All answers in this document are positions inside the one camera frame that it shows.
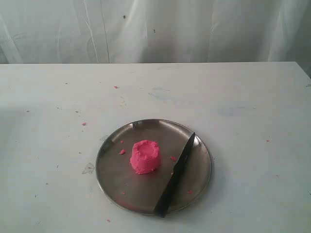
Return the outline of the pink dough lump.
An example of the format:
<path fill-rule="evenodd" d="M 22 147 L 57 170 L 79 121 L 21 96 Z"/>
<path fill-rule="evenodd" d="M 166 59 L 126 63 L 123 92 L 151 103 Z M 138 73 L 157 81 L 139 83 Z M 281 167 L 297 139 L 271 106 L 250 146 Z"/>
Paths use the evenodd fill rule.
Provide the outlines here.
<path fill-rule="evenodd" d="M 130 164 L 139 175 L 148 174 L 157 170 L 161 165 L 158 143 L 150 140 L 136 142 L 132 148 Z"/>

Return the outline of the black knife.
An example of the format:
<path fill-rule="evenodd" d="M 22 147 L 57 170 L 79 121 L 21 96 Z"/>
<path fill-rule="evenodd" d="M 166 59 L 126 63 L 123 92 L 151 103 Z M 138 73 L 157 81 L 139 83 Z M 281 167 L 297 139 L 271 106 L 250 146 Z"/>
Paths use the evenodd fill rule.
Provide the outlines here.
<path fill-rule="evenodd" d="M 176 165 L 173 168 L 173 174 L 171 175 L 169 182 L 167 183 L 163 193 L 161 194 L 154 208 L 154 213 L 160 216 L 161 218 L 164 218 L 166 216 L 168 208 L 171 205 L 171 202 L 177 190 L 179 181 L 184 173 L 188 157 L 191 153 L 194 139 L 195 139 L 195 133 L 193 133 L 188 139 L 181 155 L 179 156 L 179 159 Z"/>

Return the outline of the round steel plate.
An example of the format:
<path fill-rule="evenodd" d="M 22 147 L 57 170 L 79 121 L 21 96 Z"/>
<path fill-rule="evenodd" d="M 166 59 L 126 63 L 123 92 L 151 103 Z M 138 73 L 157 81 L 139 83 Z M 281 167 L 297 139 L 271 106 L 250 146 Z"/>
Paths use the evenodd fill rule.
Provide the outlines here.
<path fill-rule="evenodd" d="M 164 119 L 142 119 L 115 130 L 103 142 L 96 159 L 96 177 L 101 190 L 117 206 L 139 214 L 153 215 L 154 208 L 173 174 L 186 142 L 193 131 Z M 137 174 L 130 164 L 136 142 L 158 143 L 160 167 L 148 174 Z M 182 210 L 203 194 L 211 177 L 212 162 L 208 148 L 199 136 L 193 147 L 168 213 Z"/>

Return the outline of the white backdrop curtain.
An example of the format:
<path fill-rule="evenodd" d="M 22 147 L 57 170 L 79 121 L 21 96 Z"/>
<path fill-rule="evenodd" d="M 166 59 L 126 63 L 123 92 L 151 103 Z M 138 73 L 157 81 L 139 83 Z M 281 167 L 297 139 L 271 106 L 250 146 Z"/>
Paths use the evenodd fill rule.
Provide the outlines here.
<path fill-rule="evenodd" d="M 308 0 L 3 0 L 0 60 L 311 60 Z"/>

